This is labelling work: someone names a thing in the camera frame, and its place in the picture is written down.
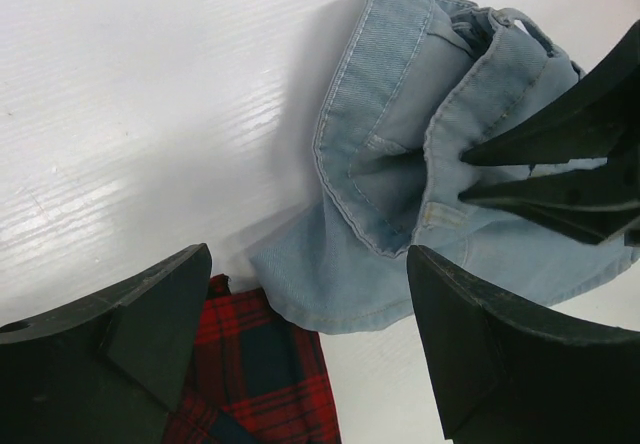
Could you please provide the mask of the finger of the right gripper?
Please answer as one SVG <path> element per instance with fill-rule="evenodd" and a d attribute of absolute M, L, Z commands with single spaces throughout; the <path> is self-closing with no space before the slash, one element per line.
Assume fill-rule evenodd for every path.
<path fill-rule="evenodd" d="M 639 158 L 622 156 L 589 170 L 475 185 L 461 201 L 502 210 L 580 243 L 639 243 Z"/>
<path fill-rule="evenodd" d="M 639 24 L 585 77 L 515 128 L 466 150 L 474 166 L 622 156 L 639 145 Z"/>

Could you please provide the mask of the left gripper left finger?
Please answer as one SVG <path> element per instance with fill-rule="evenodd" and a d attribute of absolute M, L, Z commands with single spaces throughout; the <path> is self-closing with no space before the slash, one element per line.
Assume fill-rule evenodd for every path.
<path fill-rule="evenodd" d="M 191 245 L 1 328 L 4 443 L 159 443 L 175 411 L 212 269 Z"/>

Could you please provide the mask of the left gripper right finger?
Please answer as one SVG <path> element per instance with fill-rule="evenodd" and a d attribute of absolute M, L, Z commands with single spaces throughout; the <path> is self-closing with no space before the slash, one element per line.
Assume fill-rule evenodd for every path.
<path fill-rule="evenodd" d="M 637 332 L 535 304 L 424 246 L 407 273 L 447 440 L 638 441 Z"/>

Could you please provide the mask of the red black plaid skirt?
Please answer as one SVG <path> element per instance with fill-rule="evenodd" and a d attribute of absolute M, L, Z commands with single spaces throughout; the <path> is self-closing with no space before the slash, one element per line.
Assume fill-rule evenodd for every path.
<path fill-rule="evenodd" d="M 211 278 L 166 443 L 338 443 L 318 333 L 282 318 L 262 289 Z"/>

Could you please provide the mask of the light blue skirt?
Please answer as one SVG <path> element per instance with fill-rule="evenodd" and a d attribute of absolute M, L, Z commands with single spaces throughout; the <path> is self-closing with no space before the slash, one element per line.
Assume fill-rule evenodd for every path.
<path fill-rule="evenodd" d="M 518 10 L 366 0 L 313 137 L 321 200 L 251 259 L 272 308 L 326 334 L 384 329 L 413 311 L 413 245 L 542 305 L 629 269 L 639 253 L 621 240 L 582 244 L 458 198 L 478 177 L 464 150 L 582 76 Z"/>

